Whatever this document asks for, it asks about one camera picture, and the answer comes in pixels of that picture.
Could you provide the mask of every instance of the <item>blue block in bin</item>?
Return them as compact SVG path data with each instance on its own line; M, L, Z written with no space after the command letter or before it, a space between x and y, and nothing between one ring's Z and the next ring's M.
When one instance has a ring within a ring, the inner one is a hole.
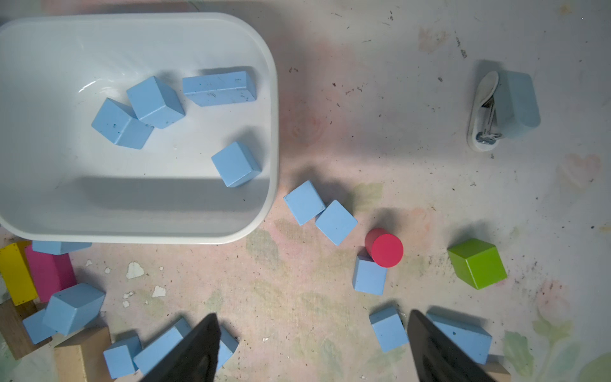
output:
M104 359L111 378L130 375L138 370L134 357L142 351L138 336L117 341L104 351Z
M324 211L325 208L323 200L320 199L314 185L309 180L288 193L284 201L300 226Z
M143 375L148 374L190 331L189 323L181 318L180 321L138 353L134 357L134 363Z
M216 364L216 371L219 371L225 362L233 356L237 348L238 341L221 326L221 343L219 344L219 361Z
M23 326L26 328L27 334L30 336L34 345L57 333L55 329L51 329L42 323L45 311L46 309L39 310L23 320Z
M61 290L51 296L42 322L67 336L98 316L105 296L85 283Z
M51 255L63 255L91 247L91 243L74 243L71 241L38 241L32 242L32 250Z
M107 98L91 126L118 146L141 149L153 127L140 122L134 109Z
M356 227L358 221L337 200L331 204L316 218L316 226L335 245L339 245Z
M474 362L486 364L492 345L492 336L488 332L479 326L438 315L427 314L426 316Z
M157 128L166 128L185 117L174 89L152 76L127 89L134 112L141 122Z
M381 296L384 293L387 268L379 266L367 255L356 258L352 286L357 292Z
M403 328L399 313L394 307L388 307L369 316L378 342L383 352L387 352L409 343L408 334Z
M244 71L183 78L183 92L199 106L226 105L257 99L257 88Z
M242 142L234 142L214 154L212 162L227 187L243 185L261 174L257 161Z

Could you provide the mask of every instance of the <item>pink block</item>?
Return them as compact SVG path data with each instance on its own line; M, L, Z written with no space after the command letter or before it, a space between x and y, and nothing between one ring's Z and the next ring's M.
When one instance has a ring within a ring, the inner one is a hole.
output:
M43 303L48 302L53 293L76 285L75 272L68 254L45 254L27 246L26 257L36 292Z

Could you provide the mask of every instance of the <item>wooden block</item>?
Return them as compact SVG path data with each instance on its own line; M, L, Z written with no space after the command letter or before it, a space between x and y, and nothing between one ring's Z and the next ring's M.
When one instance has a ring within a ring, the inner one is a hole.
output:
M10 299L0 304L0 332L15 359L20 359L51 341L46 339L34 345L27 334L23 320L36 311L36 305L32 301L15 306Z
M27 267L26 246L29 241L20 241L0 249L0 273L15 305L21 305L38 297L34 281Z
M106 382L111 378L104 351L111 345L108 327L83 329L55 347L53 353L61 382Z
M482 365L481 369L497 382L511 382L511 374L501 364L488 362Z

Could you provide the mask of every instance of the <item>toy block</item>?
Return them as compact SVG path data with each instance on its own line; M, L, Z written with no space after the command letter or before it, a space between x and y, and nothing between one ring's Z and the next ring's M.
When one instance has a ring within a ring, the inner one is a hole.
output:
M383 352L387 352L409 343L408 334L403 328L399 313L394 307L388 307L369 316L378 342Z
M492 345L492 336L479 326L451 320L434 314L426 315L452 342L474 362L485 364Z
M139 121L131 107L107 98L91 127L117 146L140 150L154 127Z
M27 334L23 320L36 313L34 302L28 301L15 306L11 299L0 304L0 333L15 360L32 353L48 344L51 339L33 343Z
M30 336L32 343L37 344L47 340L51 340L51 336L55 335L57 331L51 329L42 323L42 318L45 316L46 309L39 310L32 314L30 317L23 320L23 326L26 328L27 334Z
M257 99L257 88L244 71L183 78L183 92L199 106L251 102Z
M335 245L340 245L357 224L352 214L337 200L333 200L316 218L318 229Z
M490 243L470 239L448 249L459 279L475 289L482 289L507 278L499 251Z
M383 228L374 228L365 236L365 248L379 266L392 268L403 258L403 244Z
M482 365L481 369L496 382L511 382L511 374L499 363L488 362Z
M112 344L104 351L104 358L112 378L133 374L138 370L134 357L142 351L138 336L126 338Z
M238 348L238 341L232 337L225 328L221 326L221 343L219 344L219 360L216 364L216 371L227 362Z
M0 249L0 274L15 305L38 297L27 266L26 246L29 245L29 241L20 241Z
M51 296L42 322L67 336L98 316L105 296L85 283L61 290Z
M104 351L111 345L108 327L85 329L53 350L61 382L107 382L111 378Z
M212 163L225 186L237 187L261 174L251 151L242 142L234 142L212 156Z
M36 252L32 246L27 246L26 258L41 302L47 303L53 293L76 285L68 254L51 255Z
M320 199L314 185L309 180L288 193L284 201L300 226L325 209L323 200Z
M50 255L63 255L91 247L91 243L75 243L72 241L40 241L32 242L32 250Z
M127 89L134 112L141 122L157 128L166 128L185 117L174 89L152 76Z
M169 328L134 357L134 363L143 375L148 374L191 331L184 318Z
M352 286L357 292L381 296L384 293L387 269L376 264L371 257L359 255L356 258Z

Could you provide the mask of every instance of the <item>yellow block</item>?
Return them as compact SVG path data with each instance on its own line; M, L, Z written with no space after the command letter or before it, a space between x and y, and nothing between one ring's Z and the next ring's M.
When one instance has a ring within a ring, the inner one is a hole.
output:
M0 249L0 273L16 306L38 297L26 259L30 243L20 241Z

